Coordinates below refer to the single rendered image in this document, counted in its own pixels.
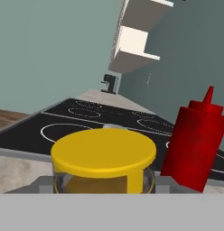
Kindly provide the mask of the black hob with white rings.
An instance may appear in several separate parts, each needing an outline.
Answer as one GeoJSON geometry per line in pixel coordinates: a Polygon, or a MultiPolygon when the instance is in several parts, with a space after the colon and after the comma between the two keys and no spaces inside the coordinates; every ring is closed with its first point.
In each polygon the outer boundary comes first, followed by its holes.
{"type": "Polygon", "coordinates": [[[63,136],[109,124],[120,125],[152,139],[157,148],[154,169],[162,168],[173,124],[158,115],[73,98],[1,131],[0,155],[48,162],[51,147],[63,136]]]}

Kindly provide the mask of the red ketchup squeeze bottle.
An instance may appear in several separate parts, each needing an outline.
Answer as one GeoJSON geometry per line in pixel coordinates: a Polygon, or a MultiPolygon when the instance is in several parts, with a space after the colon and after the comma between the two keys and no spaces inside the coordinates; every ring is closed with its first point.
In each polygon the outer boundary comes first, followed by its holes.
{"type": "Polygon", "coordinates": [[[202,101],[180,107],[161,169],[162,176],[198,192],[204,190],[224,135],[223,106],[211,103],[213,89],[202,101]]]}

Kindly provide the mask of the dark teal tall cabinet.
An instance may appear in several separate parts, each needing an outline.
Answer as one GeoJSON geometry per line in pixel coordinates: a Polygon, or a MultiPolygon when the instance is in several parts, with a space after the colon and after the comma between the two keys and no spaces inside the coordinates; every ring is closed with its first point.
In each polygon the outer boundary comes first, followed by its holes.
{"type": "Polygon", "coordinates": [[[152,64],[124,74],[119,94],[173,123],[181,106],[201,101],[224,107],[224,0],[173,0],[148,35],[152,64]]]}

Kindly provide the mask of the yellow-lidded turmeric glass jar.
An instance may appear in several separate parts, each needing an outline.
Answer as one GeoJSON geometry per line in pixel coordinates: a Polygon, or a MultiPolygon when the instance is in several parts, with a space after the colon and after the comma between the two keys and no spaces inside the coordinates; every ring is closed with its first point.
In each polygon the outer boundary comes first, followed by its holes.
{"type": "Polygon", "coordinates": [[[68,134],[51,148],[56,193],[150,193],[155,143],[138,132],[97,128],[68,134]]]}

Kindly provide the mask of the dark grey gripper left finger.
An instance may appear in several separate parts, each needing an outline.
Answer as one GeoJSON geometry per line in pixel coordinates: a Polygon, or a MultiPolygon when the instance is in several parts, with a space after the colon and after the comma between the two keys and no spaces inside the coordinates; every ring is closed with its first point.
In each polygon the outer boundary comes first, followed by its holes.
{"type": "Polygon", "coordinates": [[[41,176],[30,185],[10,190],[10,193],[53,193],[53,177],[41,176]]]}

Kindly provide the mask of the black coffee machine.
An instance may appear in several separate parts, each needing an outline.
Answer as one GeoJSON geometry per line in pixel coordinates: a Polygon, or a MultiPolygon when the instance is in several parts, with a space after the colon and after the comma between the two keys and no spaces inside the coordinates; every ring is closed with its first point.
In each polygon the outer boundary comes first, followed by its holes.
{"type": "Polygon", "coordinates": [[[110,75],[110,74],[105,74],[102,80],[102,83],[106,84],[107,88],[102,89],[102,92],[115,95],[116,94],[115,86],[116,86],[117,80],[118,80],[118,77],[110,75]]]}

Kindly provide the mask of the grey shaker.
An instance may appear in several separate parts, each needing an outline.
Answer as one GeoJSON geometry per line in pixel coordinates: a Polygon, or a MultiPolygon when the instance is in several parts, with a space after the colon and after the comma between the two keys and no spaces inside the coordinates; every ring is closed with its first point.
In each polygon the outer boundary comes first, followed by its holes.
{"type": "Polygon", "coordinates": [[[115,129],[123,129],[123,130],[128,130],[127,128],[125,128],[122,125],[116,125],[116,124],[104,124],[103,128],[115,128],[115,129]]]}

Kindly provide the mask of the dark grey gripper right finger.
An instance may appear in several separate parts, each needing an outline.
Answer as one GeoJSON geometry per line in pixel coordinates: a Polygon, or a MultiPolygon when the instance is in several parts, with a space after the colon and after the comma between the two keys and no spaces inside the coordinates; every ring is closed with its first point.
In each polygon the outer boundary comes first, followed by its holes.
{"type": "Polygon", "coordinates": [[[156,193],[187,193],[189,191],[170,176],[156,176],[154,183],[156,193]]]}

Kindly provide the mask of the white open wall shelves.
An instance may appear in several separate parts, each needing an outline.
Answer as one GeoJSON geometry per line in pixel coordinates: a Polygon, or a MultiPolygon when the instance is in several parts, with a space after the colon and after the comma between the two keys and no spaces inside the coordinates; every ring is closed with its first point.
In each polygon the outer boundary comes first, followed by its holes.
{"type": "Polygon", "coordinates": [[[173,8],[170,0],[123,0],[108,69],[126,74],[160,57],[145,52],[148,33],[173,8]]]}

